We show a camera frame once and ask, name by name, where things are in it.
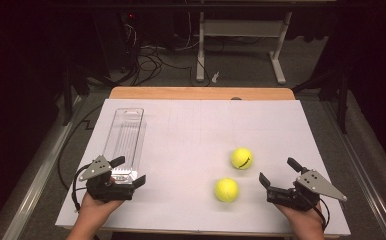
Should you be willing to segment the yellow tennis ball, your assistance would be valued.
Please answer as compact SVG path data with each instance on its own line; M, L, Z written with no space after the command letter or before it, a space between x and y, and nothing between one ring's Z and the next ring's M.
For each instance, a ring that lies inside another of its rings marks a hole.
M214 193L222 202L233 202L239 194L238 184L231 178L219 179L214 186Z
M240 147L232 152L230 160L236 169L248 169L253 163L253 154L249 149Z

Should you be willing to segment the black stand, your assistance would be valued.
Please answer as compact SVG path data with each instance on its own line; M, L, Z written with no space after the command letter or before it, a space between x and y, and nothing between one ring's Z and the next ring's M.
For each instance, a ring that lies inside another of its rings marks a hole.
M93 78L99 83L104 84L107 87L115 87L116 83L109 77L105 77L92 70L76 64L74 62L66 62L63 66L62 72L63 78L63 99L64 99L64 120L63 125L67 126L74 116L75 107L72 93L76 92L80 96L88 96L90 89L87 85L87 80Z
M323 73L313 74L311 78L292 88L294 93L305 89L319 88L318 97L322 101L337 101L336 121L343 134L346 129L346 112L348 96L348 75L341 68L336 67Z

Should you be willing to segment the white metal stand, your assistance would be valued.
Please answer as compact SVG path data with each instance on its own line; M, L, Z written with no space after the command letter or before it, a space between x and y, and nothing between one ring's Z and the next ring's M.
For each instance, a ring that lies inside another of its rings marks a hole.
M213 37L262 37L276 38L277 46L274 51L268 53L273 71L279 85L284 85L286 79L279 61L279 55L290 26L292 13L287 12L283 20L259 21L259 20L209 20L203 12L199 18L199 41L196 67L196 80L205 80L205 51L204 40L206 36Z

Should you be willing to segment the clear plastic container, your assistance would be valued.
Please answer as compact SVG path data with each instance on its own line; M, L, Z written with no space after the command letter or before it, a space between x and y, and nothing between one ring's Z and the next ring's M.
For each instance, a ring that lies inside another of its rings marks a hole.
M118 184L132 183L138 178L138 169L146 125L142 108L119 108L115 111L103 150L104 157L114 160L123 156L125 162L112 169Z

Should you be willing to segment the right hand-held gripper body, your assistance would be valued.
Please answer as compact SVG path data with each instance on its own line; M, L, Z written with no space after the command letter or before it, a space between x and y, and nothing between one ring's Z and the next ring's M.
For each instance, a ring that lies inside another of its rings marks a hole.
M339 201L347 197L331 182L316 170L309 170L293 182L293 188L282 189L273 187L266 181L267 201L298 211L308 211L320 201L320 196L326 196Z

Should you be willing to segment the person's left hand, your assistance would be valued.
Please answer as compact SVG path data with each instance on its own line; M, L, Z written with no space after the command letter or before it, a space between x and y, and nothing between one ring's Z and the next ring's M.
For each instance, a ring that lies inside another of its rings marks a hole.
M123 204L121 200L102 202L85 193L77 221L90 225L103 225L109 216Z

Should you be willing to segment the dark device with red light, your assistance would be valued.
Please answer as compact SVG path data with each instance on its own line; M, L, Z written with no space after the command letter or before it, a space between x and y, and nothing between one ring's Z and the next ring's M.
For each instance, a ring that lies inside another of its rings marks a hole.
M138 56L138 34L127 22L127 15L98 13L94 21L108 69L131 69Z

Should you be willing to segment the metal floor rail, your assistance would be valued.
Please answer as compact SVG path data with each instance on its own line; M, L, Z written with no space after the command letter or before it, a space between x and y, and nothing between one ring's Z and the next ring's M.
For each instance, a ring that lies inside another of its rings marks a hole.
M339 127L332 105L329 102L322 102L322 107L330 119L334 129L336 130L337 135L342 141L343 147L347 152L354 176L360 185L361 191L363 192L366 201L383 232L384 237L386 238L386 204L381 198L381 195L377 192L375 185L372 183L370 175L365 170L364 165L356 153L348 135L343 133Z
M73 112L67 124L64 124L64 110L60 111L57 120L34 155L32 160L34 167L28 167L24 172L24 175L29 176L29 179L22 180L25 189L18 191L23 194L23 198L19 201L18 208L0 240L19 240L40 200L58 155L74 125L74 118L84 103L85 98L81 96L76 96L70 103Z

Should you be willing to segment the person's right hand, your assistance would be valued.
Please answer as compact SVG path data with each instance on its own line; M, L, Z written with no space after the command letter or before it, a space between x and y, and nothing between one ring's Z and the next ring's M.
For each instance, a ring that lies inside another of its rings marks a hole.
M322 219L315 210L297 211L286 206L276 204L276 208L287 218L292 230L296 233L322 231Z

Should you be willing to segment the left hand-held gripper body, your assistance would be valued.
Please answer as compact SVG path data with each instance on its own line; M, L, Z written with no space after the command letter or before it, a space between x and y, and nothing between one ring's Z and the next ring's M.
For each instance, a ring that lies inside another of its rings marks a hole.
M84 166L84 171L78 178L85 181L87 192L102 202L112 200L131 200L135 190L132 183L118 183L112 178L110 161L103 155L96 157L90 164Z

